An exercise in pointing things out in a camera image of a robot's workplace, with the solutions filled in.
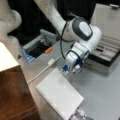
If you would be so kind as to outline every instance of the black cable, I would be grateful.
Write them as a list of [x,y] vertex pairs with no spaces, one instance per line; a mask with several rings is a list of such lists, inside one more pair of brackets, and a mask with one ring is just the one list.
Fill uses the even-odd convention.
[[65,42],[65,43],[74,42],[74,40],[67,41],[67,40],[64,40],[64,39],[62,39],[62,41]]
[[62,57],[63,57],[64,59],[66,59],[66,58],[65,58],[65,56],[64,56],[63,49],[62,49],[62,41],[63,41],[63,34],[64,34],[65,28],[66,28],[66,26],[67,26],[67,23],[68,23],[68,21],[66,21],[66,23],[65,23],[65,25],[64,25],[64,28],[63,28],[63,30],[62,30],[62,34],[61,34],[61,36],[60,36],[60,50],[61,50]]

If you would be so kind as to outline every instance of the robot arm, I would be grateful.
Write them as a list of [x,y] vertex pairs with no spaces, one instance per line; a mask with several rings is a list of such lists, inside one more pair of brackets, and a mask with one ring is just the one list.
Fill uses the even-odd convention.
[[[34,0],[45,16],[57,29],[60,35],[66,24],[55,8],[56,0]],[[66,56],[66,65],[63,72],[68,74],[69,71],[76,72],[82,69],[84,62],[89,54],[96,48],[101,39],[102,33],[99,28],[89,25],[88,22],[81,18],[74,18],[68,21],[64,30],[63,39],[67,41],[75,40],[75,44]]]
[[23,67],[27,64],[27,60],[22,53],[21,46],[17,38],[8,35],[21,23],[20,14],[9,7],[8,0],[0,0],[0,42],[8,48],[16,61]]

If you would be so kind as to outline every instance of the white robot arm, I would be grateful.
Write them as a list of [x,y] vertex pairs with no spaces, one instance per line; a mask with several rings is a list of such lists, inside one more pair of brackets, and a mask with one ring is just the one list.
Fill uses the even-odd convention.
[[21,23],[21,16],[17,11],[9,7],[8,0],[0,0],[0,42],[8,48],[17,62],[21,66],[24,66],[27,64],[27,60],[22,53],[17,38],[8,35],[8,33],[15,30]]
[[63,72],[68,74],[69,71],[80,71],[82,69],[82,62],[88,58],[101,39],[102,33],[100,29],[96,26],[89,25],[81,17],[74,18],[66,23],[55,8],[56,0],[34,1],[60,35],[62,35],[63,29],[65,28],[64,34],[62,35],[64,40],[76,41],[66,56],[66,65],[63,67]]

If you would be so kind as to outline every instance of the wooden table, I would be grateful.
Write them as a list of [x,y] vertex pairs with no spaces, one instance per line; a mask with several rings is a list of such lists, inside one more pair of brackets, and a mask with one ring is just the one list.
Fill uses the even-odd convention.
[[0,120],[40,120],[19,64],[0,43]]

